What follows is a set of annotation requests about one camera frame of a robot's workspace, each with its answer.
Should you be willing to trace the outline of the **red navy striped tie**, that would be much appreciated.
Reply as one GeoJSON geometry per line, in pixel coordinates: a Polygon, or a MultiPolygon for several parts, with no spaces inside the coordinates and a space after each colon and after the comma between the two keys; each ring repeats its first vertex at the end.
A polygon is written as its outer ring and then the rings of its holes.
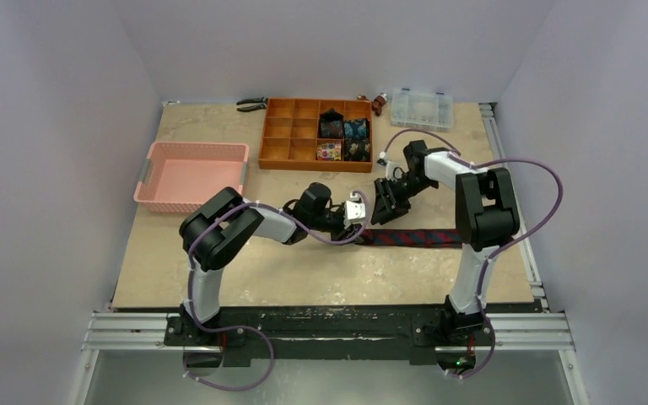
{"type": "Polygon", "coordinates": [[[360,246],[398,246],[425,249],[460,249],[455,229],[367,229],[354,240],[360,246]]]}

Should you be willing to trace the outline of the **orange compartment tray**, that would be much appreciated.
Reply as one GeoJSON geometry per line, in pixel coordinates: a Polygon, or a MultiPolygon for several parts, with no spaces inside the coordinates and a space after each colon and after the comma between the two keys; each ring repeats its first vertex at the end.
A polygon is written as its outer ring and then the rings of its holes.
{"type": "Polygon", "coordinates": [[[309,170],[328,172],[370,173],[373,169],[373,112],[370,103],[361,100],[270,98],[262,129],[258,164],[264,170],[309,170]],[[316,159],[319,137],[319,116],[334,108],[344,121],[369,120],[370,162],[321,161],[316,159]]]}

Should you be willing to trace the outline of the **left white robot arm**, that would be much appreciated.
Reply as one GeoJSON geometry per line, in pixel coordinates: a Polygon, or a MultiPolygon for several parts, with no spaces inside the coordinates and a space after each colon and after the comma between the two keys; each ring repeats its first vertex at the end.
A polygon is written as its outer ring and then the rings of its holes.
{"type": "Polygon", "coordinates": [[[186,298],[181,304],[184,335],[195,344],[211,343],[217,334],[230,332],[216,321],[224,269],[253,237],[285,246],[308,237],[332,246],[354,243],[365,231],[369,202],[353,191],[338,204],[329,190],[310,184],[300,198],[281,208],[243,197],[226,187],[187,217],[179,228],[187,256],[186,298]]]}

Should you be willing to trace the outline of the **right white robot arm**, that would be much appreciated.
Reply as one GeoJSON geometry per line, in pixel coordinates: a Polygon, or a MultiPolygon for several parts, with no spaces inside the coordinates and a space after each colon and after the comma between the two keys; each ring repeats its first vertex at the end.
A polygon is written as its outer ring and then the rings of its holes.
{"type": "Polygon", "coordinates": [[[375,180],[372,224],[401,218],[410,200],[428,188],[448,186],[455,193],[455,228],[462,241],[462,259],[451,292],[446,296],[437,326],[450,343],[460,343],[483,327],[490,273],[500,249],[512,242],[520,228],[510,172],[484,170],[446,148],[428,148],[425,141],[403,149],[407,169],[389,159],[378,163],[386,175],[375,180]]]}

